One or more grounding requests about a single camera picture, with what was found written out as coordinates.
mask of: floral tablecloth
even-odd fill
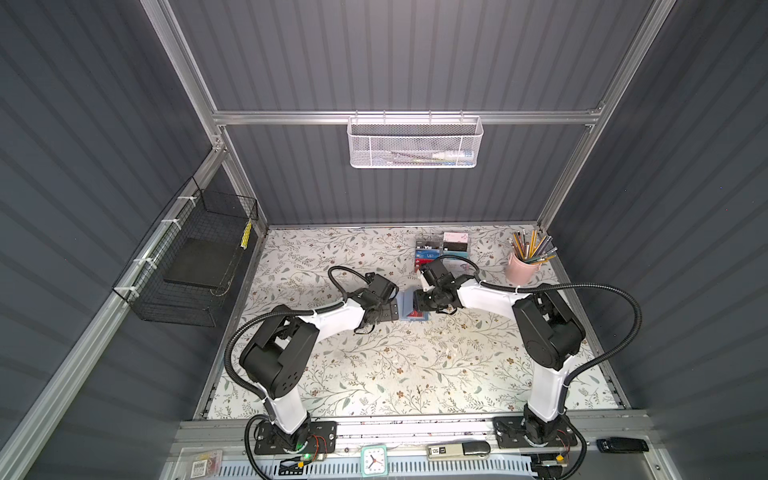
[[[511,232],[531,227],[393,227],[271,230],[241,323],[285,303],[312,308],[331,303],[339,292],[328,280],[332,265],[361,273],[376,271],[402,290],[419,281],[414,272],[417,236],[468,232],[470,258],[485,278],[506,284],[503,269]],[[339,274],[348,290],[358,280]],[[548,264],[531,281],[556,282]],[[240,355],[253,333],[235,348]],[[579,357],[593,358],[583,342]],[[245,372],[236,365],[243,378]],[[302,401],[313,416],[408,415],[518,411],[531,389],[531,359],[513,320],[462,309],[427,322],[380,324],[370,335],[344,332],[319,342],[300,382]],[[257,397],[224,373],[209,419],[246,418],[263,412]],[[594,367],[570,388],[569,409],[617,408],[605,378]]]

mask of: square clock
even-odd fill
[[[362,476],[380,477],[386,475],[386,446],[363,447],[360,461],[362,462]]]

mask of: white mesh basket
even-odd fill
[[[472,168],[477,164],[480,118],[377,122],[350,117],[349,163],[354,168]]]

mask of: black wire basket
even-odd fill
[[[143,320],[226,323],[257,242],[251,235],[257,211],[254,198],[198,189],[174,220],[163,220],[167,225],[149,253],[137,258],[137,249],[124,269],[139,262],[135,280],[113,290]]]

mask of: pencil cup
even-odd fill
[[[531,281],[531,278],[541,268],[541,264],[528,265],[515,256],[514,253],[509,254],[508,265],[504,268],[504,274],[507,276],[507,281],[512,285],[527,285]]]

